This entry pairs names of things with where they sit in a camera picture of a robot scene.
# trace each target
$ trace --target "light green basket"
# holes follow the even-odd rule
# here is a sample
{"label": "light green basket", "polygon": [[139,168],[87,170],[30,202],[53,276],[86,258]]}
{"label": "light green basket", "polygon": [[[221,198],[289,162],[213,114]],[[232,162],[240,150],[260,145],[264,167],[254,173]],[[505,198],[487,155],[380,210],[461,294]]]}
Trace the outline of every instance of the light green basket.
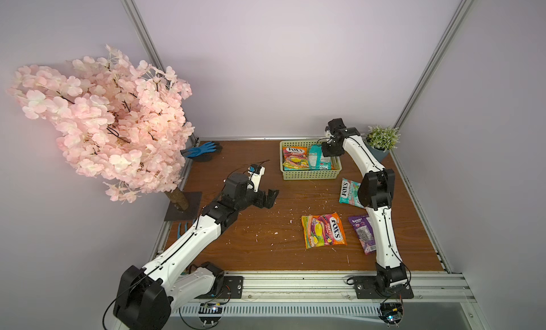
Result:
{"label": "light green basket", "polygon": [[335,170],[301,170],[301,171],[284,171],[282,163],[282,149],[284,147],[306,147],[309,149],[312,145],[317,144],[318,139],[304,139],[300,141],[282,141],[279,148],[281,149],[281,171],[284,180],[297,179],[334,179],[338,177],[341,171],[341,161],[339,157],[332,157],[332,168]]}

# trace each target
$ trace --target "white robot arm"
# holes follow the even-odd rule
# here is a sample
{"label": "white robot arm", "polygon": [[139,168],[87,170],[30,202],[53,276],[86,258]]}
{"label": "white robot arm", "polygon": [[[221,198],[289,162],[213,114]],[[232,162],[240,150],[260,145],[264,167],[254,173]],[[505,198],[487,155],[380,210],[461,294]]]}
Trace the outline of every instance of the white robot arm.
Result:
{"label": "white robot arm", "polygon": [[404,284],[409,288],[406,267],[401,261],[390,216],[394,196],[394,171],[385,169],[364,145],[354,127],[345,127],[342,119],[334,119],[326,128],[327,142],[322,144],[324,156],[341,156],[348,152],[363,176],[358,198],[370,216],[376,241],[376,288],[389,296]]}
{"label": "white robot arm", "polygon": [[121,276],[113,314],[131,330],[161,329],[173,310],[202,294],[221,293],[223,270],[207,262],[181,277],[197,255],[250,205],[271,208],[278,190],[258,189],[265,168],[251,164],[249,176],[232,173],[219,198],[203,208],[201,216],[182,237],[144,267],[129,267]]}

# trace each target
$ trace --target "pink blossom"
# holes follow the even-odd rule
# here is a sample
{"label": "pink blossom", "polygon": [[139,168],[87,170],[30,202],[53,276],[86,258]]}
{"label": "pink blossom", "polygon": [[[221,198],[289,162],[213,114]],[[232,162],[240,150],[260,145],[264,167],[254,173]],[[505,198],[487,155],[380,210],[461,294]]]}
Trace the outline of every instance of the pink blossom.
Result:
{"label": "pink blossom", "polygon": [[125,158],[125,155],[112,155],[110,156],[109,162],[110,164],[113,164],[113,166],[116,168],[116,171],[118,172],[127,169],[127,167],[131,164],[131,162]]}
{"label": "pink blossom", "polygon": [[81,80],[72,76],[68,78],[66,85],[62,88],[62,90],[70,96],[78,96],[83,92],[82,88],[80,88],[80,85]]}
{"label": "pink blossom", "polygon": [[60,96],[53,97],[53,99],[46,99],[45,104],[49,112],[58,114],[62,118],[70,118],[72,111],[68,108],[68,101]]}
{"label": "pink blossom", "polygon": [[173,190],[185,163],[180,150],[193,132],[181,108],[191,88],[172,67],[163,72],[140,61],[135,68],[121,51],[106,48],[108,59],[72,61],[78,76],[21,67],[8,93],[27,117],[62,132],[57,146],[78,174],[119,181],[107,183],[112,201]]}
{"label": "pink blossom", "polygon": [[76,172],[80,175],[85,175],[88,177],[94,177],[96,176],[102,169],[104,169],[104,166],[101,164],[95,164],[88,158],[85,158],[81,162],[78,163],[79,168],[76,170]]}

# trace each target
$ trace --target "snack package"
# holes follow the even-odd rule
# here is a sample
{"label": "snack package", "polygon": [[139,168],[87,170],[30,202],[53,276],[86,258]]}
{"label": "snack package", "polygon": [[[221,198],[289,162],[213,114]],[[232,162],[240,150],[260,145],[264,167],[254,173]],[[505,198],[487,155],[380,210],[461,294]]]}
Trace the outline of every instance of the snack package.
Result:
{"label": "snack package", "polygon": [[364,208],[364,206],[360,204],[360,201],[358,200],[358,188],[360,188],[360,183],[344,178],[343,181],[341,181],[340,203],[356,205],[357,207]]}
{"label": "snack package", "polygon": [[307,148],[305,147],[285,147],[282,149],[284,158],[284,171],[309,170],[309,160],[307,159]]}
{"label": "snack package", "polygon": [[309,149],[309,169],[332,170],[332,158],[322,156],[322,148],[317,144]]}
{"label": "snack package", "polygon": [[373,238],[373,229],[370,224],[369,216],[349,216],[349,222],[353,225],[354,231],[357,232],[358,239],[365,254],[375,252],[375,240]]}
{"label": "snack package", "polygon": [[306,248],[347,244],[338,213],[304,215],[301,224],[304,226]]}

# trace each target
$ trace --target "brown wooden board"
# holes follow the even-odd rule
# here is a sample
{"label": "brown wooden board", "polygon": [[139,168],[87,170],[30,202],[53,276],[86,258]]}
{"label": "brown wooden board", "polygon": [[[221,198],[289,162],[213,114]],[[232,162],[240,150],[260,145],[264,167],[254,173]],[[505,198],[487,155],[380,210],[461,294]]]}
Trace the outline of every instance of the brown wooden board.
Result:
{"label": "brown wooden board", "polygon": [[[365,214],[365,209],[339,203],[341,179],[362,180],[348,154],[341,156],[343,170],[337,179],[292,180],[282,178],[279,141],[222,142],[222,153],[210,162],[194,162],[186,191],[202,191],[201,207],[210,203],[223,188],[223,180],[234,169],[270,159],[260,189],[278,189],[272,209],[249,207],[220,238],[195,259],[200,265],[210,261],[227,271],[375,271],[375,253],[365,255],[347,217]],[[392,201],[392,224],[402,260],[412,271],[442,271],[427,233],[413,206],[391,156],[383,160],[396,173]],[[302,215],[337,212],[341,217],[347,245],[305,249]],[[178,222],[174,222],[167,246],[176,241]]]}

